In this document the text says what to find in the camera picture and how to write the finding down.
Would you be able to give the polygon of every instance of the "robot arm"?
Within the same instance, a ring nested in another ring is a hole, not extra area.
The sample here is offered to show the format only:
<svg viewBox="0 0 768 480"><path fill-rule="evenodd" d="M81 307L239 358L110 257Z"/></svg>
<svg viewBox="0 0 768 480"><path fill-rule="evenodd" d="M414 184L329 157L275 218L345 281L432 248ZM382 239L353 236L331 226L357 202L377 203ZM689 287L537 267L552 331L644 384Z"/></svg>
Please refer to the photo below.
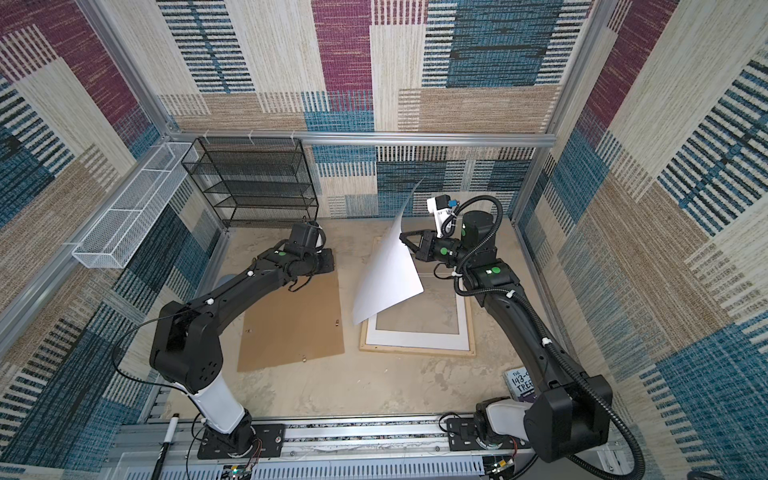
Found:
<svg viewBox="0 0 768 480"><path fill-rule="evenodd" d="M443 195L430 199L428 205L448 206L449 202L450 198ZM450 224L445 211L440 208L430 208L430 211L435 214L435 225L439 225L439 229L405 232L401 241L415 253L417 260L437 260L454 267L454 275L462 277L467 290L481 292L474 295L475 298L514 346L537 394L533 405L510 399L479 403L475 414L478 441L493 448L501 444L506 435L523 438L531 442L534 451L546 462L603 445L608 437L608 414L578 388L571 375L551 357L545 343L553 345L571 369L608 405L612 401L611 387L602 376L590 377L546 326L541 325L544 335L536 328L523 307L528 300L519 278L507 263L496 257L495 228L498 227L494 217L486 212L468 211L463 214L460 238L451 238L452 226L441 231ZM412 237L419 237L418 244L410 240Z"/></svg>
<svg viewBox="0 0 768 480"><path fill-rule="evenodd" d="M161 310L150 365L182 388L207 419L206 437L236 458L253 445L250 413L232 396L221 375L219 335L249 306L299 276L333 271L333 253L315 222L293 225L288 240L261 253L243 272L186 304Z"/></svg>

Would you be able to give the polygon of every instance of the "white mesh basket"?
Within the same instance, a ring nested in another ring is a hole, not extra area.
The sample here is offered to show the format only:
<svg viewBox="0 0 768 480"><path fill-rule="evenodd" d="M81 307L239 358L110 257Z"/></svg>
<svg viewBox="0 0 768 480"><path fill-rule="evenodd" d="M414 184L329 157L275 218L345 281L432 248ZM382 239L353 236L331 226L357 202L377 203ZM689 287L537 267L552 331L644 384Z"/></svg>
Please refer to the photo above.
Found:
<svg viewBox="0 0 768 480"><path fill-rule="evenodd" d="M125 268L187 176L181 159L197 161L191 145L168 142L159 148L85 234L74 258L87 268Z"/></svg>

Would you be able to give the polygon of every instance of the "black wire rack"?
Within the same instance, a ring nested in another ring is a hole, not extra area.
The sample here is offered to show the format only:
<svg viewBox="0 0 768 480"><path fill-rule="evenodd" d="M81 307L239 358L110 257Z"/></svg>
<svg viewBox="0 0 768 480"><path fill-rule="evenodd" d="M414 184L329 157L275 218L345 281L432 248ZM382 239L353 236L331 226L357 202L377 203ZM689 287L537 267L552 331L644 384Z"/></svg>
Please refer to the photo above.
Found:
<svg viewBox="0 0 768 480"><path fill-rule="evenodd" d="M317 218L317 193L301 141L198 138L183 162L225 227L287 228Z"/></svg>

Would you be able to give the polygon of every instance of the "striped fabric wall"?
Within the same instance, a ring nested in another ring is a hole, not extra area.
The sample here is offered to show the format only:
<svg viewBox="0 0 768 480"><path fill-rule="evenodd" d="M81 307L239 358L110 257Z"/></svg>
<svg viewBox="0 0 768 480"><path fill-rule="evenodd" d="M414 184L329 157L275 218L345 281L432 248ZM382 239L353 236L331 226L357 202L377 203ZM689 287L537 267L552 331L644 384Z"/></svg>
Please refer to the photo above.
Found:
<svg viewBox="0 0 768 480"><path fill-rule="evenodd" d="M0 0L0 310L159 138L74 0ZM125 270L78 267L0 362L0 478L93 478L148 389L107 354L190 299L220 231L187 183ZM151 332L124 351L145 379Z"/></svg>
<svg viewBox="0 0 768 480"><path fill-rule="evenodd" d="M768 3L620 0L520 225L646 478L768 478Z"/></svg>
<svg viewBox="0 0 768 480"><path fill-rule="evenodd" d="M75 270L0 363L0 478L96 478L151 388L111 368L112 346L166 303L194 298L220 233L186 179L124 270ZM121 369L150 381L153 332L118 354Z"/></svg>
<svg viewBox="0 0 768 480"><path fill-rule="evenodd" d="M159 135L74 0L0 8L3 310Z"/></svg>
<svg viewBox="0 0 768 480"><path fill-rule="evenodd" d="M319 201L318 217L425 216L426 200L491 194L514 206L533 148L305 145Z"/></svg>
<svg viewBox="0 0 768 480"><path fill-rule="evenodd" d="M211 132L543 132L591 3L103 1L173 122ZM311 148L321 217L391 216L423 177L420 198L493 192L507 206L530 160L498 149Z"/></svg>

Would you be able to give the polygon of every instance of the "white paper sheet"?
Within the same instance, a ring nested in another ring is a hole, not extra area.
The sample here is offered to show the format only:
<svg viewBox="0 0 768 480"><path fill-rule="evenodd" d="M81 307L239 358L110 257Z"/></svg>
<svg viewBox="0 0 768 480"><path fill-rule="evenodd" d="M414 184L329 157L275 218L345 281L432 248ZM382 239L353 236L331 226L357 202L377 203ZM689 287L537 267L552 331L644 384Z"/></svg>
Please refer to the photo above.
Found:
<svg viewBox="0 0 768 480"><path fill-rule="evenodd" d="M424 291L411 258L411 250L400 241L402 214L416 187L413 187L389 231L382 237L362 275L355 306L352 308L352 321L355 324Z"/></svg>

